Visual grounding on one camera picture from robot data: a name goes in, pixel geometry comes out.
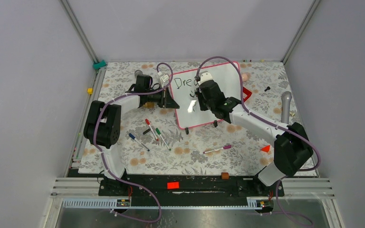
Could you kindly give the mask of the pink framed whiteboard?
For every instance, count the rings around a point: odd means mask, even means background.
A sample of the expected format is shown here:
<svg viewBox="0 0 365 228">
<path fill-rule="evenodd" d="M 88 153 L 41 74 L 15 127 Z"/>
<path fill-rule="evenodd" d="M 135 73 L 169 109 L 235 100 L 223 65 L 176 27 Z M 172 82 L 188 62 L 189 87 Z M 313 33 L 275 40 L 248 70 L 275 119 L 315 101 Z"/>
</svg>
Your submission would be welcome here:
<svg viewBox="0 0 365 228">
<path fill-rule="evenodd" d="M 176 109 L 177 125 L 181 130 L 205 124 L 211 124 L 217 118 L 211 111 L 201 111 L 199 101 L 195 96 L 198 84 L 194 77 L 196 69 L 174 73 L 170 94 L 180 106 Z M 226 97 L 240 98 L 239 75 L 234 67 L 226 62 L 213 66 L 206 66 L 202 71 L 210 73 Z"/>
</svg>

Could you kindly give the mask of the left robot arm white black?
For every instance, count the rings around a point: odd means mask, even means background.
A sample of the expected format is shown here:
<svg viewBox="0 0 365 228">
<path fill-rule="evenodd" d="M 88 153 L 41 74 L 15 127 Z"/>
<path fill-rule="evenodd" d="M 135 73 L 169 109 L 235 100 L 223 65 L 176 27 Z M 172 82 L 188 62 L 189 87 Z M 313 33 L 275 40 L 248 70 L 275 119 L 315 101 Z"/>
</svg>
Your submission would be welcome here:
<svg viewBox="0 0 365 228">
<path fill-rule="evenodd" d="M 125 166 L 121 162 L 120 154 L 109 151 L 118 150 L 122 116 L 147 103 L 166 109 L 180 107 L 169 90 L 173 76 L 161 72 L 158 75 L 161 81 L 155 84 L 151 76 L 138 71 L 136 82 L 123 95 L 107 103 L 94 100 L 90 105 L 83 136 L 99 150 L 105 176 L 113 179 L 110 189 L 116 195 L 123 195 L 128 191 L 128 183 L 122 178 Z"/>
</svg>

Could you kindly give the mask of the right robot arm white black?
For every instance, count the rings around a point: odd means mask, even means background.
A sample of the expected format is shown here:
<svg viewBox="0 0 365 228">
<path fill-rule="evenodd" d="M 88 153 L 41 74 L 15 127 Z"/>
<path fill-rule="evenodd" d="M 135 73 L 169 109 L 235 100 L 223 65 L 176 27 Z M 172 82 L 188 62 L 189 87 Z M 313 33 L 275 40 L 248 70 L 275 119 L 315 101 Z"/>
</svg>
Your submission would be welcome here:
<svg viewBox="0 0 365 228">
<path fill-rule="evenodd" d="M 258 195 L 267 195 L 279 179 L 296 174 L 314 154 L 301 124 L 275 122 L 250 111 L 241 100 L 226 97 L 214 80 L 200 81 L 196 95 L 201 110 L 209 110 L 218 119 L 253 131 L 273 145 L 273 162 L 256 174 L 253 183 Z"/>
</svg>

